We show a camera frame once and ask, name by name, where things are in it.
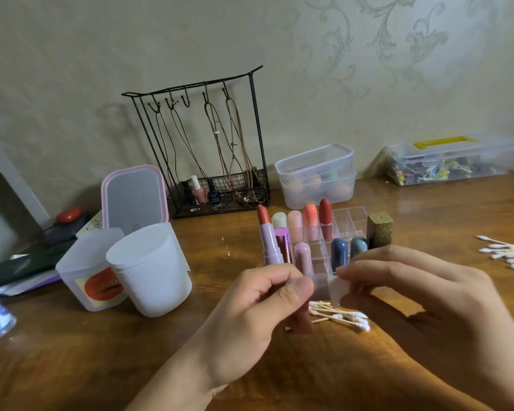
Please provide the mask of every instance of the frosted plastic cup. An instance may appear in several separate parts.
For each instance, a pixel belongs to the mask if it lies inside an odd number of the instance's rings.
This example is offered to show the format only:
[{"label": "frosted plastic cup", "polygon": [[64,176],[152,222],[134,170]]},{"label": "frosted plastic cup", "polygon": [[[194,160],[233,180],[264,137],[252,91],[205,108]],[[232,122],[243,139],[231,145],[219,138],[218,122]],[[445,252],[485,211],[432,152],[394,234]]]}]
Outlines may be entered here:
[{"label": "frosted plastic cup", "polygon": [[131,233],[109,249],[106,259],[144,316],[169,313],[192,290],[190,269],[170,223]]}]

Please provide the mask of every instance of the nail polish bottle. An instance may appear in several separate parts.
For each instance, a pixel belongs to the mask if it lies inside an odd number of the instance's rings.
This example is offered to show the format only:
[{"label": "nail polish bottle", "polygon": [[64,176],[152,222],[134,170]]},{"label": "nail polish bottle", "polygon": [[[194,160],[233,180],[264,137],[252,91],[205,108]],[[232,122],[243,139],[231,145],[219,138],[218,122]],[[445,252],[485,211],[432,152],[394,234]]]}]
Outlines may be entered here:
[{"label": "nail polish bottle", "polygon": [[198,199],[199,203],[209,202],[208,194],[202,188],[202,186],[200,186],[198,178],[193,174],[192,176],[190,176],[190,179],[192,180],[192,186],[194,187],[194,189],[192,190],[192,194],[196,196],[196,199]]},{"label": "nail polish bottle", "polygon": [[217,191],[217,188],[215,187],[215,184],[213,183],[212,178],[208,178],[208,199],[212,203],[217,203],[221,200],[221,197],[219,196],[219,192]]}]

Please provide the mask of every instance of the yellow handle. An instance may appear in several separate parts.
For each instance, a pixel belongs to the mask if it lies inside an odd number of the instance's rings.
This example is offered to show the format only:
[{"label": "yellow handle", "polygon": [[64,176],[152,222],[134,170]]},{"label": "yellow handle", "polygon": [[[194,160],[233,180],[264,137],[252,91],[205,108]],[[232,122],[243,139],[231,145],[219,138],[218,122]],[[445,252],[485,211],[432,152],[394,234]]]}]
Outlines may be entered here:
[{"label": "yellow handle", "polygon": [[416,146],[419,150],[426,150],[427,147],[439,146],[441,144],[451,144],[454,142],[463,142],[463,141],[478,142],[478,140],[474,140],[474,138],[470,138],[470,137],[450,137],[450,138],[442,138],[440,140],[428,140],[428,141],[416,142],[413,145]]}]

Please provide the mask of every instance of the clear container lid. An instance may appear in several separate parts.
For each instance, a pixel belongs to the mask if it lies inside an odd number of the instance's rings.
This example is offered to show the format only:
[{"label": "clear container lid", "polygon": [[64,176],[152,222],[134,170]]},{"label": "clear container lid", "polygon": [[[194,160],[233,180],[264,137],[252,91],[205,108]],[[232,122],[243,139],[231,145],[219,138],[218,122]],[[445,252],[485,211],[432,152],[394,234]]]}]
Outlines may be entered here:
[{"label": "clear container lid", "polygon": [[288,158],[284,158],[274,164],[280,176],[296,175],[309,169],[316,169],[342,159],[350,159],[354,151],[341,144],[330,144],[314,150],[305,151]]},{"label": "clear container lid", "polygon": [[386,154],[397,161],[422,163],[425,166],[438,164],[446,158],[480,155],[494,158],[500,153],[514,150],[514,137],[484,133],[473,136],[441,138],[414,144],[399,144],[386,148]]}]

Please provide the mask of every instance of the right hand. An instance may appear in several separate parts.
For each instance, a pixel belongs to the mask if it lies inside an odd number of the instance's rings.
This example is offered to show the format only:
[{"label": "right hand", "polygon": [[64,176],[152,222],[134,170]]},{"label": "right hand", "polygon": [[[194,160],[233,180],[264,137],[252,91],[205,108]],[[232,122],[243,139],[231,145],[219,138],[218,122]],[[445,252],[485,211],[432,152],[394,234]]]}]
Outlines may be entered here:
[{"label": "right hand", "polygon": [[514,320],[486,273],[393,245],[336,273],[352,288],[386,286],[419,303],[424,311],[406,317],[365,291],[341,300],[444,382],[494,409],[514,409]]}]

